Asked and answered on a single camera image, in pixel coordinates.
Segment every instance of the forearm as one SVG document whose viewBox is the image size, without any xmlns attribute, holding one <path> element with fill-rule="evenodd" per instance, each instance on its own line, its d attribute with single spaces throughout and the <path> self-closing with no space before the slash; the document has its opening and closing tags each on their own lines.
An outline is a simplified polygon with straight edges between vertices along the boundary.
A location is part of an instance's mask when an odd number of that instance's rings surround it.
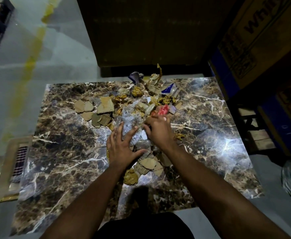
<svg viewBox="0 0 291 239">
<path fill-rule="evenodd" d="M 124 168 L 110 166 L 48 227 L 41 239 L 90 239 L 98 230 Z"/>
<path fill-rule="evenodd" d="M 235 188 L 184 149 L 174 147 L 164 153 L 222 238 L 290 238 Z"/>
</svg>

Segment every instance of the marble tabletop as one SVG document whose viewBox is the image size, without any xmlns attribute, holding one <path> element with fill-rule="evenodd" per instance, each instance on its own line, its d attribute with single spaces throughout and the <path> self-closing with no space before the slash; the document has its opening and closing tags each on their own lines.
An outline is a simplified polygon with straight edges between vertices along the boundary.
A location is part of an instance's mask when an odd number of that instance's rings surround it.
<svg viewBox="0 0 291 239">
<path fill-rule="evenodd" d="M 182 107 L 172 118 L 172 128 L 186 135 L 182 144 L 247 198 L 263 195 L 251 161 L 214 77 L 173 80 L 180 88 Z M 114 94 L 132 83 L 98 82 L 47 85 L 36 132 L 22 178 L 22 191 L 11 235 L 44 231 L 54 219 L 108 167 L 105 138 L 108 128 L 94 128 L 73 109 L 79 99 L 93 101 Z M 196 207 L 173 166 L 160 177 L 141 175 L 137 185 L 120 181 L 108 204 L 104 222 L 131 213 L 131 195 L 148 187 L 152 213 Z"/>
</svg>

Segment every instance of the concrete floor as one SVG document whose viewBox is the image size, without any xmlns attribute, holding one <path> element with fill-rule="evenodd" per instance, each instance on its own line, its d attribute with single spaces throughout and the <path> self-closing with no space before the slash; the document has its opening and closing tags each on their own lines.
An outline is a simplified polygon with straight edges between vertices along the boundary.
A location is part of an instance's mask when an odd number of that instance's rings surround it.
<svg viewBox="0 0 291 239">
<path fill-rule="evenodd" d="M 46 84 L 127 79 L 100 76 L 76 0 L 11 1 L 16 10 L 0 45 L 0 165 L 9 138 L 34 133 Z M 281 168 L 264 156 L 251 160 L 266 193 L 252 203 L 291 235 L 291 197 L 281 187 Z M 16 201 L 0 203 L 0 238 L 9 235 L 15 207 Z M 175 213 L 195 238 L 219 238 L 200 209 Z"/>
</svg>

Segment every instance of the trash pile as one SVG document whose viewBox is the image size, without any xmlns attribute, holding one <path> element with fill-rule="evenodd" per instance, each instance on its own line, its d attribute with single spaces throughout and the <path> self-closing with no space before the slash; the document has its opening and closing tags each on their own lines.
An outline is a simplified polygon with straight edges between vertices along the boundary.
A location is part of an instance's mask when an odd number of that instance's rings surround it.
<svg viewBox="0 0 291 239">
<path fill-rule="evenodd" d="M 152 171 L 160 177 L 163 167 L 169 167 L 171 162 L 168 157 L 148 140 L 142 124 L 147 117 L 168 113 L 175 114 L 181 108 L 182 102 L 178 100 L 179 88 L 175 83 L 161 79 L 162 69 L 157 65 L 160 73 L 152 74 L 150 79 L 144 80 L 144 75 L 133 72 L 129 75 L 134 86 L 130 89 L 120 88 L 117 95 L 109 94 L 100 97 L 100 105 L 94 112 L 95 106 L 90 101 L 78 100 L 74 103 L 75 111 L 85 121 L 90 121 L 95 128 L 108 127 L 113 130 L 124 121 L 122 138 L 134 126 L 139 129 L 132 137 L 130 148 L 133 151 L 145 149 L 145 152 L 133 166 L 128 169 L 124 176 L 126 185 L 134 185 L 141 175 Z M 176 133 L 175 138 L 182 140 L 184 134 Z"/>
</svg>

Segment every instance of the white paper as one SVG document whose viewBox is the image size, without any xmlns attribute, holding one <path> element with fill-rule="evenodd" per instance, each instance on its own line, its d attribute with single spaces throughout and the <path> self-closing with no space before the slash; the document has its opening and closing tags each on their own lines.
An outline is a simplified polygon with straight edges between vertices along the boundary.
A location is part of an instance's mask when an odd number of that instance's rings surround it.
<svg viewBox="0 0 291 239">
<path fill-rule="evenodd" d="M 142 137 L 143 140 L 147 140 L 147 139 L 148 139 L 145 130 L 142 130 L 142 131 L 141 131 L 141 137 Z"/>
</svg>

